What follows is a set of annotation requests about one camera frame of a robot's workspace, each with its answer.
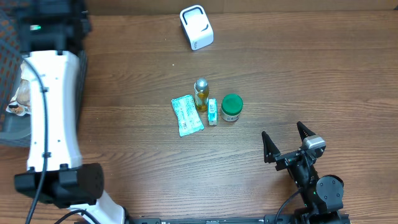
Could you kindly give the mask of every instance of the jar with green lid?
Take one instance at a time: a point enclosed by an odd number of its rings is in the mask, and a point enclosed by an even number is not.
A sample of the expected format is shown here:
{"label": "jar with green lid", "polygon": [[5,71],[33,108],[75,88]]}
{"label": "jar with green lid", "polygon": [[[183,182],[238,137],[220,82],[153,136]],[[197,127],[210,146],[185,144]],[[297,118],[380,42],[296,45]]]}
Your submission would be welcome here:
{"label": "jar with green lid", "polygon": [[237,94],[228,94],[221,104],[221,117],[228,121],[236,121],[243,109],[243,100]]}

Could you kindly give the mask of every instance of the wood grain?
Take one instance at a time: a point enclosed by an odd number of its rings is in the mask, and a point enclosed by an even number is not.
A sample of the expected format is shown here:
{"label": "wood grain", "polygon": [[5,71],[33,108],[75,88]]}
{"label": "wood grain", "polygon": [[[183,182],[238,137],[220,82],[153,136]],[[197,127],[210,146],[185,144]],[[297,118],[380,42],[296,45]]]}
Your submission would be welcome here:
{"label": "wood grain", "polygon": [[86,0],[96,16],[179,14],[194,4],[206,13],[393,10],[398,0]]}
{"label": "wood grain", "polygon": [[[177,15],[92,17],[78,137],[85,163],[103,166],[114,201],[134,217],[275,213],[295,186],[263,162],[261,131],[289,152],[300,145],[295,123],[302,121],[326,139],[315,167],[344,180],[343,212],[353,223],[396,223],[398,13],[214,14],[210,21],[214,43],[192,52]],[[243,113],[216,127],[201,114],[205,130],[180,138],[170,101],[192,94],[200,77],[219,102],[241,95]],[[12,184],[27,155],[0,148],[0,223],[22,223],[29,209]],[[296,198],[285,212],[302,206]],[[66,212],[39,205],[33,223]]]}

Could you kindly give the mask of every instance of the gray bin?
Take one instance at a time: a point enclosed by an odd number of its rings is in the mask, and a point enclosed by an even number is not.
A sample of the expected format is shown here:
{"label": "gray bin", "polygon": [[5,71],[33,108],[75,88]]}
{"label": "gray bin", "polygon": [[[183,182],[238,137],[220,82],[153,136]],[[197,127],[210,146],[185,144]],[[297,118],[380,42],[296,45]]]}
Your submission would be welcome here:
{"label": "gray bin", "polygon": [[[0,9],[0,145],[29,147],[30,115],[18,116],[6,111],[21,80],[22,57],[13,21],[5,12]],[[86,77],[87,57],[84,51],[80,52],[79,58],[80,75],[76,82],[77,121]]]}

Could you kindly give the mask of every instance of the wall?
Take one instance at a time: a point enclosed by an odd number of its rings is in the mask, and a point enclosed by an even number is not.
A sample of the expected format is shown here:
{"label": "wall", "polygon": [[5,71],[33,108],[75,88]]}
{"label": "wall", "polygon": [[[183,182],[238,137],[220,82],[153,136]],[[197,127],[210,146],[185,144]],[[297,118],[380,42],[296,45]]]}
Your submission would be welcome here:
{"label": "wall", "polygon": [[393,10],[398,0],[86,0],[92,15],[178,14],[202,5],[207,13]]}

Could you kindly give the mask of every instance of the bottle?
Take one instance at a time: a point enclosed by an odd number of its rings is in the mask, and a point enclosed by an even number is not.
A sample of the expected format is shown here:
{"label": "bottle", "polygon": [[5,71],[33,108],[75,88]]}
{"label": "bottle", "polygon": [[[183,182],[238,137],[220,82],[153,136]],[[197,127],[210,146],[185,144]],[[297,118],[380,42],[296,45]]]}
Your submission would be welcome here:
{"label": "bottle", "polygon": [[199,78],[193,85],[195,90],[195,106],[198,111],[206,111],[209,101],[209,85],[204,78]]}

